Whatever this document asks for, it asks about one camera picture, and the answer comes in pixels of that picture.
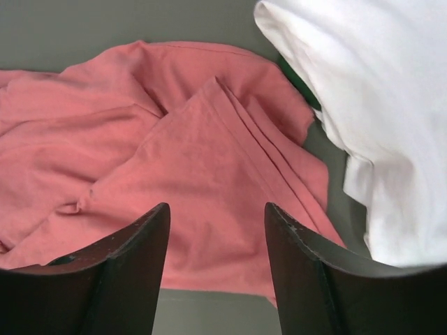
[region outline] fabric fold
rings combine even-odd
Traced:
[[[100,111],[101,93],[85,105],[86,114],[74,117],[75,108],[69,107],[68,117],[64,109],[53,111],[52,118],[20,122],[0,137],[1,166],[19,154],[24,157],[14,169],[0,171],[1,182],[9,184],[0,191],[5,218],[0,241],[8,247],[0,255],[0,267],[44,265],[125,227],[160,202],[169,203],[172,212],[164,288],[274,300],[263,228],[266,202],[276,202],[342,245],[324,212],[326,167],[299,145],[312,113],[276,66],[233,47],[197,43],[134,43],[99,58],[115,62],[116,54],[127,52],[130,59],[134,52],[141,56],[132,63],[139,68],[132,76],[139,77],[139,103],[110,108],[111,99]],[[210,59],[208,64],[186,68],[198,65],[201,57]],[[151,72],[156,60],[160,73]],[[227,70],[223,60],[237,69]],[[123,56],[114,66],[129,71],[126,61]],[[68,101],[83,96],[89,82],[86,68],[95,73],[92,85],[102,82],[104,69],[92,64],[107,63],[93,60],[79,70],[69,68],[73,78],[81,74],[78,80],[85,87],[56,76],[46,89],[71,92]],[[241,70],[246,65],[252,69]],[[121,77],[135,84],[131,76]],[[114,87],[124,84],[105,82],[96,91],[113,94]],[[59,86],[64,86],[62,93]],[[130,102],[135,92],[127,89],[129,96],[122,100]],[[22,92],[6,91],[3,97],[8,100],[12,94],[9,101],[15,108]],[[40,106],[53,108],[46,94],[49,101]],[[24,106],[30,115],[29,102]],[[0,119],[13,116],[14,108],[4,114],[0,109]],[[25,168],[27,174],[16,178]]]

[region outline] pink cloth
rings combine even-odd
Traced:
[[[312,121],[274,64],[225,45],[0,71],[0,267],[44,265],[167,202],[164,288],[273,298],[266,202],[342,244],[326,167],[300,147]]]

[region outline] gray floor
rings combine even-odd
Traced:
[[[268,59],[277,53],[256,28],[256,0],[0,0],[0,68],[59,71],[113,45],[141,39],[236,45]],[[330,169],[328,215],[347,246],[362,243],[365,210],[342,193],[345,154],[318,124],[305,147]],[[280,334],[267,300],[243,295],[162,291],[154,334]]]

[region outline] clothing pile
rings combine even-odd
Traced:
[[[344,190],[367,207],[372,257],[447,262],[447,3],[261,0],[255,21],[348,152]]]
[[[167,202],[162,287],[274,299],[266,202],[342,245],[326,167],[301,147],[311,122],[274,64],[225,45],[0,71],[0,267],[45,265]]]

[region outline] green object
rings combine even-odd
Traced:
[[[307,87],[305,82],[302,81],[302,79],[295,73],[295,71],[283,57],[280,57],[278,59],[278,66],[282,70],[288,81],[291,82],[292,85],[301,93],[310,107],[314,108],[315,110],[321,110],[321,104],[316,99],[310,88]]]

